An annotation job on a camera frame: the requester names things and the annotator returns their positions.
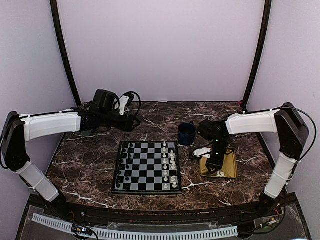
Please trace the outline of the black and white chessboard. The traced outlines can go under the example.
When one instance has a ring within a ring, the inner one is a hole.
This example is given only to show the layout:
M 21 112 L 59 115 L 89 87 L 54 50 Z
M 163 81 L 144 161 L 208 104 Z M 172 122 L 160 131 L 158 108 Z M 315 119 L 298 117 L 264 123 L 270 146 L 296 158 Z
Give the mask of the black and white chessboard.
M 122 141 L 119 144 L 112 183 L 113 194 L 124 195 L 179 195 L 182 178 L 177 141 Z M 173 150 L 176 169 L 171 168 L 170 152 Z M 171 181 L 170 170 L 176 171 L 175 181 Z

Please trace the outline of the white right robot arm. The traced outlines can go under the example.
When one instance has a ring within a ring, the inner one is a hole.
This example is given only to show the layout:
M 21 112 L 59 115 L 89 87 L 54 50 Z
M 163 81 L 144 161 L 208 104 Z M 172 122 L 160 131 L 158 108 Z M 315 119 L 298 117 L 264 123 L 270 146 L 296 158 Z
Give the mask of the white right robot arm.
M 237 112 L 216 121 L 204 120 L 198 126 L 198 134 L 213 142 L 211 155 L 214 158 L 222 158 L 226 153 L 231 135 L 261 132 L 278 135 L 279 156 L 270 180 L 261 194 L 265 198 L 255 205 L 255 213 L 260 217 L 266 217 L 274 210 L 273 200 L 291 180 L 302 159 L 309 129 L 301 113 L 292 103 L 286 102 L 269 110 Z

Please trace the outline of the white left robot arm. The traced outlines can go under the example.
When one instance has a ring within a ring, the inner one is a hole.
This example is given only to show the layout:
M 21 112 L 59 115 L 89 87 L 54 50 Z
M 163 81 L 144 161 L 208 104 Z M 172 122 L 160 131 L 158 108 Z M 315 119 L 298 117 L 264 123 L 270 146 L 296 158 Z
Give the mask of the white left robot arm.
M 41 137 L 95 131 L 100 127 L 116 128 L 131 132 L 141 124 L 137 115 L 120 114 L 116 111 L 102 113 L 86 109 L 67 109 L 34 115 L 8 114 L 0 137 L 0 165 L 11 170 L 38 193 L 51 210 L 60 218 L 71 213 L 64 194 L 31 161 L 26 151 L 26 142 Z

